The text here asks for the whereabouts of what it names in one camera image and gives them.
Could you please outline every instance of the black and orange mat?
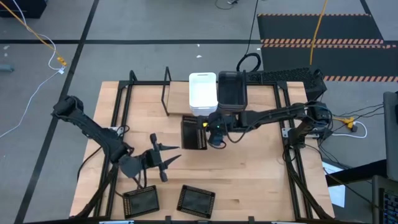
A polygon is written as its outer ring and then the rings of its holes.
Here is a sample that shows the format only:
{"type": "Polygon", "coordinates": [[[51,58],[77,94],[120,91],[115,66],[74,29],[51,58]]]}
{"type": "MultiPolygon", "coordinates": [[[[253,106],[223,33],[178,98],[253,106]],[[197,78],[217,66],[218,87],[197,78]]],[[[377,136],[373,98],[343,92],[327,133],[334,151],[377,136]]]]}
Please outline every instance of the black and orange mat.
{"type": "MultiPolygon", "coordinates": [[[[264,71],[309,67],[318,18],[319,14],[259,14],[264,71]]],[[[310,68],[319,68],[325,81],[398,81],[397,44],[382,39],[369,14],[325,15],[315,43],[310,68]]]]}

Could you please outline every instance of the white cable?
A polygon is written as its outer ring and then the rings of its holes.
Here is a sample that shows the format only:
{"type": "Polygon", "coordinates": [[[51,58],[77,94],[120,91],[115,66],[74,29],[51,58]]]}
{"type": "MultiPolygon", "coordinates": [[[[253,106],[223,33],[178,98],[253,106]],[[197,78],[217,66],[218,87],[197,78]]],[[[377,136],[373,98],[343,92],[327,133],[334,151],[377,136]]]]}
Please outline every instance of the white cable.
{"type": "MultiPolygon", "coordinates": [[[[19,12],[20,12],[20,14],[21,14],[21,16],[22,16],[22,20],[24,21],[24,24],[27,25],[27,24],[26,24],[26,19],[25,19],[24,13],[22,12],[22,10],[20,9],[20,7],[18,6],[17,2],[16,2],[15,0],[12,0],[12,1],[14,1],[15,6],[17,6],[17,8],[18,8],[18,10],[19,10],[19,12]]],[[[33,33],[32,30],[30,30],[28,27],[26,27],[26,29],[27,29],[29,32],[33,33]]],[[[50,58],[50,60],[49,60],[49,67],[50,67],[52,70],[56,70],[56,71],[62,69],[62,68],[53,68],[53,67],[50,65],[50,63],[51,63],[52,59],[54,58],[54,55],[55,55],[55,53],[56,53],[56,51],[57,51],[57,47],[55,46],[54,42],[52,42],[52,40],[51,40],[49,37],[47,37],[46,35],[43,35],[43,34],[37,34],[37,35],[42,36],[42,37],[46,38],[47,40],[49,40],[49,41],[51,42],[51,44],[53,45],[53,47],[54,47],[54,52],[52,53],[52,56],[51,56],[51,58],[50,58]]]]}
{"type": "Polygon", "coordinates": [[[30,99],[29,99],[29,101],[28,101],[28,103],[27,103],[27,105],[26,105],[25,112],[24,112],[24,114],[22,115],[21,120],[19,121],[18,125],[15,126],[15,127],[13,127],[13,128],[11,128],[11,129],[8,130],[8,131],[6,131],[4,134],[0,135],[0,138],[2,138],[3,136],[5,136],[6,134],[10,133],[11,131],[17,129],[17,128],[21,125],[22,120],[24,119],[24,117],[25,117],[25,115],[26,115],[26,111],[27,111],[27,109],[29,108],[30,102],[31,102],[32,99],[33,99],[33,96],[36,95],[36,93],[38,92],[38,90],[40,89],[40,87],[41,87],[45,82],[49,81],[49,80],[50,80],[52,77],[54,77],[57,73],[58,73],[58,71],[55,72],[52,76],[48,77],[48,79],[44,80],[44,82],[42,82],[42,83],[37,87],[36,91],[35,91],[35,92],[32,94],[32,96],[30,97],[30,99]]]}
{"type": "Polygon", "coordinates": [[[364,136],[354,136],[354,135],[352,135],[352,134],[331,134],[331,135],[332,135],[332,136],[347,136],[347,137],[360,138],[360,139],[366,138],[366,136],[368,135],[368,130],[366,129],[365,124],[363,124],[363,123],[360,122],[360,121],[354,121],[354,125],[355,125],[356,123],[361,124],[362,127],[365,129],[365,135],[364,135],[364,136]]]}

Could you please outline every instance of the gray floor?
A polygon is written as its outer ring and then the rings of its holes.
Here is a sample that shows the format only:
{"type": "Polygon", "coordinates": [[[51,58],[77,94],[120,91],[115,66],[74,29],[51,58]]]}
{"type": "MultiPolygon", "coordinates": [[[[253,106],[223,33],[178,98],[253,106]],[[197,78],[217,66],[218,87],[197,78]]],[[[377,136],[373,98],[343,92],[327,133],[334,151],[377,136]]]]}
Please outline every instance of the gray floor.
{"type": "MultiPolygon", "coordinates": [[[[79,39],[92,2],[49,0],[43,17],[28,19],[28,24],[53,39],[79,39]]],[[[397,8],[396,1],[367,2],[383,37],[398,40],[398,18],[393,10],[397,8]]],[[[247,39],[255,0],[240,1],[229,11],[219,10],[213,3],[213,0],[100,0],[88,39],[247,39]]],[[[227,6],[224,0],[219,0],[219,5],[227,6]]],[[[319,0],[266,0],[259,2],[257,12],[319,13],[322,6],[323,1],[319,0]]],[[[359,0],[332,0],[326,12],[364,13],[364,10],[359,0]]],[[[14,19],[0,18],[0,39],[33,38],[14,19]]],[[[253,39],[258,38],[255,23],[253,39]]],[[[0,103],[4,105],[0,110],[0,133],[19,122],[37,85],[53,74],[47,67],[51,51],[43,45],[6,46],[0,45],[0,63],[13,64],[16,71],[0,73],[0,103]]],[[[70,63],[76,45],[57,48],[70,63]]],[[[257,48],[252,45],[250,52],[256,52],[257,48]]],[[[92,116],[102,81],[126,79],[130,69],[140,80],[162,78],[166,66],[175,80],[186,80],[192,72],[234,70],[245,50],[246,45],[239,44],[85,45],[69,94],[81,98],[86,113],[92,116]]],[[[243,67],[249,69],[254,64],[247,61],[243,67]]],[[[57,75],[46,83],[32,101],[21,127],[0,139],[1,223],[12,223],[16,217],[65,77],[66,74],[57,75]]],[[[336,114],[381,103],[384,91],[397,89],[396,83],[328,82],[326,85],[328,91],[323,101],[336,114]]],[[[362,122],[368,127],[368,138],[331,137],[324,143],[326,150],[349,166],[385,158],[382,116],[364,118],[362,122]]],[[[76,127],[58,123],[25,222],[69,215],[85,144],[86,138],[76,127]]],[[[368,185],[358,183],[355,187],[369,196],[368,185]]],[[[350,193],[346,201],[346,209],[335,208],[339,217],[369,222],[369,216],[358,215],[369,210],[366,202],[350,193]]]]}

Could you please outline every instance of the white container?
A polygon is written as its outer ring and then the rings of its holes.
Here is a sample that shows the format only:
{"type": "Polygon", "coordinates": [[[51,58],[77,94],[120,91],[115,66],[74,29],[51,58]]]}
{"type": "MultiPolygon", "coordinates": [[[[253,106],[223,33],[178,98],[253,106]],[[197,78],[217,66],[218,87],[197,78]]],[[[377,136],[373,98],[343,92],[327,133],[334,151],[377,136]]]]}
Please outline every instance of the white container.
{"type": "Polygon", "coordinates": [[[189,75],[189,106],[195,116],[208,116],[217,110],[217,75],[212,72],[189,75]]]}

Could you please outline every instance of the white paper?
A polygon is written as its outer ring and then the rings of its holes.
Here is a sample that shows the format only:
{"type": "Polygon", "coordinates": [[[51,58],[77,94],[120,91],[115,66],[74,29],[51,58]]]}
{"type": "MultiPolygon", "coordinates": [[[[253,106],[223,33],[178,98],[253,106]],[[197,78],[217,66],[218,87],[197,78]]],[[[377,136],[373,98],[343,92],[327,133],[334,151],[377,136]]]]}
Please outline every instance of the white paper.
{"type": "MultiPolygon", "coordinates": [[[[329,174],[343,170],[338,167],[327,164],[326,162],[322,162],[322,166],[329,174]]],[[[345,198],[346,198],[346,187],[344,185],[329,187],[329,194],[332,204],[344,208],[345,198]]]]}

